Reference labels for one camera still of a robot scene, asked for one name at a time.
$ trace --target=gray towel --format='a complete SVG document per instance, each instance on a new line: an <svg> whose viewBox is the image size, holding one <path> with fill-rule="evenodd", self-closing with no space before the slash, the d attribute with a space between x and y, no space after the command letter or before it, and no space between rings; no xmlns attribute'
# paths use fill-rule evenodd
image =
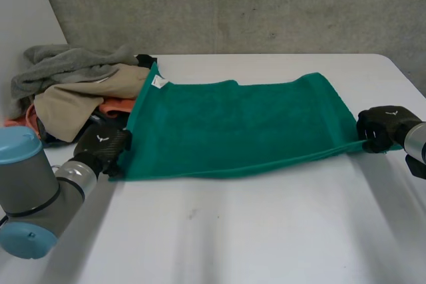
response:
<svg viewBox="0 0 426 284"><path fill-rule="evenodd" d="M123 45L114 53L93 51L71 45L43 45L24 52L28 69L11 81L11 119L24 115L30 99L53 84L92 82L113 75L111 65L137 65L130 47Z"/></svg>

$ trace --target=beige cloth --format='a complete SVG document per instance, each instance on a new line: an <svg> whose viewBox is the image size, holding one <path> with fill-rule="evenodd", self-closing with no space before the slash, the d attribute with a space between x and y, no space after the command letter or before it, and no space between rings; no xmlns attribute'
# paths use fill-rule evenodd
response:
<svg viewBox="0 0 426 284"><path fill-rule="evenodd" d="M98 82L55 84L35 96L37 116L55 138L72 142L103 96L136 98L149 69L117 64L119 70Z"/></svg>

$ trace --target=white table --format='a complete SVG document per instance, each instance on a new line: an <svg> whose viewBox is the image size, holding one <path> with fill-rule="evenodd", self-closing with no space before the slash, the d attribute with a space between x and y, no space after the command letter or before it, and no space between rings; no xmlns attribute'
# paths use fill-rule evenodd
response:
<svg viewBox="0 0 426 284"><path fill-rule="evenodd" d="M426 100L379 55L159 57L176 83L320 72L354 116ZM73 148L48 151L52 164ZM99 182L46 258L0 251L0 283L424 283L426 181L403 151L342 155L242 180Z"/></svg>

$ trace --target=white tag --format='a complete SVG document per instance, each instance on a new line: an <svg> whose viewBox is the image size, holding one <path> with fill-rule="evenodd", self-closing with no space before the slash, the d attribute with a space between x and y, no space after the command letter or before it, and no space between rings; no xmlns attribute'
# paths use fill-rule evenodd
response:
<svg viewBox="0 0 426 284"><path fill-rule="evenodd" d="M161 89L168 83L168 80L161 78L157 74L155 75L154 79L152 80L152 85L156 86L157 88Z"/></svg>

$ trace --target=orange cloth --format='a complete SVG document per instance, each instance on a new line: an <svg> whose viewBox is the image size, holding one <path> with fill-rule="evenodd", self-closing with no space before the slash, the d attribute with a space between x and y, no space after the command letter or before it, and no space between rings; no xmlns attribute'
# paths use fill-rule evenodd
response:
<svg viewBox="0 0 426 284"><path fill-rule="evenodd" d="M37 126L37 115L35 113L34 104L30 105L24 116L14 120L6 120L5 126L27 126L33 129L37 136L40 138L39 129Z"/></svg>
<svg viewBox="0 0 426 284"><path fill-rule="evenodd" d="M116 112L127 112L131 113L135 99L118 99L118 98L104 98L104 103L99 106L99 111L108 116L109 118L115 118Z"/></svg>

